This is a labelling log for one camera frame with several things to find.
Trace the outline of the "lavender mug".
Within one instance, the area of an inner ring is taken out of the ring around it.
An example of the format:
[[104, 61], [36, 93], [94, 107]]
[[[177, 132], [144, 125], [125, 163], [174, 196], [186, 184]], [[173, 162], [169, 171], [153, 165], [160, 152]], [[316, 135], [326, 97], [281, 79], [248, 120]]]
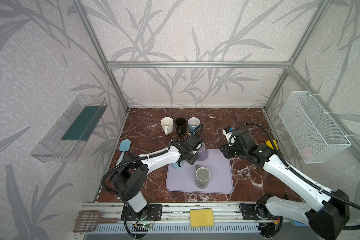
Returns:
[[208, 158], [208, 149], [204, 143], [202, 143], [201, 147], [197, 150], [198, 161], [202, 162]]

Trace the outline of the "blue polka dot mug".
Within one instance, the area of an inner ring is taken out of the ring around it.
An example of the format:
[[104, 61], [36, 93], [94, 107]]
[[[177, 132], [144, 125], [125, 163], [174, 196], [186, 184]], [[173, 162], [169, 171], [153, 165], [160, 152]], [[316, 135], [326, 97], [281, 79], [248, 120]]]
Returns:
[[201, 124], [200, 120], [196, 117], [191, 117], [188, 119], [188, 127], [191, 134], [195, 135], [197, 133], [197, 127]]

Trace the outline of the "black mug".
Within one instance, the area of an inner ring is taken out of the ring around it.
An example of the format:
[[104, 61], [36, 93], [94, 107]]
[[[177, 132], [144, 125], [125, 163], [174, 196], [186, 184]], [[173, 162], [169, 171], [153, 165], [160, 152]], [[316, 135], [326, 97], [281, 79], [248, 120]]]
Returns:
[[185, 118], [177, 118], [175, 121], [176, 132], [178, 136], [183, 136], [187, 132], [187, 120]]

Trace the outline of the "white faceted mug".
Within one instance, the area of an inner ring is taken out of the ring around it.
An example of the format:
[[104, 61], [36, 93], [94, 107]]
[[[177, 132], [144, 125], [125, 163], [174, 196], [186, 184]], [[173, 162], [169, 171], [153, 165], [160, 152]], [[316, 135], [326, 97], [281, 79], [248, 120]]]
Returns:
[[172, 134], [174, 131], [174, 120], [171, 117], [164, 117], [161, 119], [161, 126], [165, 135]]

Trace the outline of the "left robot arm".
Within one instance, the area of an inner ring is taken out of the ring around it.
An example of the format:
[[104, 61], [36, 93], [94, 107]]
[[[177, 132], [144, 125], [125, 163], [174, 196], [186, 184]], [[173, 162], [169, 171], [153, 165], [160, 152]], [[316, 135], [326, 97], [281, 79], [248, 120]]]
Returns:
[[199, 158], [197, 151], [202, 147], [200, 135], [203, 128], [203, 124], [197, 126], [188, 136], [170, 141], [162, 150], [145, 155], [129, 153], [103, 175], [102, 189], [120, 198], [125, 207], [132, 208], [136, 214], [146, 214], [149, 204], [141, 189], [147, 176], [171, 164], [176, 164], [179, 168], [185, 163], [193, 165]]

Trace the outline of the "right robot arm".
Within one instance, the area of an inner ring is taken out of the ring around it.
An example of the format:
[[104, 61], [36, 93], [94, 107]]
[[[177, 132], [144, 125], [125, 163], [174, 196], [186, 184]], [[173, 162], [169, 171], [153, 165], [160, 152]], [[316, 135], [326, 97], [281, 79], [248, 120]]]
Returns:
[[257, 145], [250, 132], [240, 125], [223, 129], [228, 143], [220, 147], [224, 157], [245, 159], [272, 174], [296, 192], [302, 202], [264, 195], [257, 206], [262, 212], [309, 226], [324, 240], [335, 240], [341, 231], [360, 230], [360, 206], [342, 190], [333, 191], [312, 180], [286, 162], [272, 143]]

